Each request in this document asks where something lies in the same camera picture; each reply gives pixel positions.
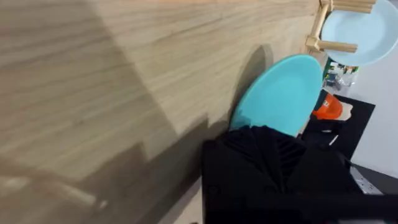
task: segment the white wall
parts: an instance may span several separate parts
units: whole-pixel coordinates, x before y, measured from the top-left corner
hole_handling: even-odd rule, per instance
[[[391,2],[398,7],[398,0]],[[376,105],[351,161],[398,178],[398,45],[380,61],[359,68],[348,97]]]

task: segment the orange object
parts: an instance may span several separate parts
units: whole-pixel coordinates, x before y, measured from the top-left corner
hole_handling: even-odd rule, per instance
[[[336,119],[340,117],[343,112],[343,105],[332,94],[327,94],[322,106],[312,111],[318,119]]]

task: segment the wooden dish rack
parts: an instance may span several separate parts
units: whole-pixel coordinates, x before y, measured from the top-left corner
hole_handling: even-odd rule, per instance
[[[344,10],[353,12],[370,13],[376,0],[321,0],[321,10],[317,15],[311,34],[308,35],[305,45],[314,52],[324,49],[339,50],[355,53],[358,45],[340,42],[324,41],[319,38],[326,14],[332,10]]]

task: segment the light blue plate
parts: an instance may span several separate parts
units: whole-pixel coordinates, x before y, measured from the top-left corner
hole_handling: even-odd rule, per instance
[[[309,55],[276,63],[245,92],[234,111],[230,129],[266,125],[295,136],[310,116],[322,85],[322,69]]]
[[[357,44],[355,53],[325,50],[334,61],[351,66],[383,58],[398,41],[398,10],[388,0],[377,0],[370,14],[334,10],[322,28],[322,40]]]

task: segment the teal plate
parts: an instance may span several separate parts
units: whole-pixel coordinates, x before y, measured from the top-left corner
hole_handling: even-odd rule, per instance
[[[268,126],[295,136],[310,116],[322,86],[322,69],[309,55],[293,55],[261,74],[243,95],[230,129]]]

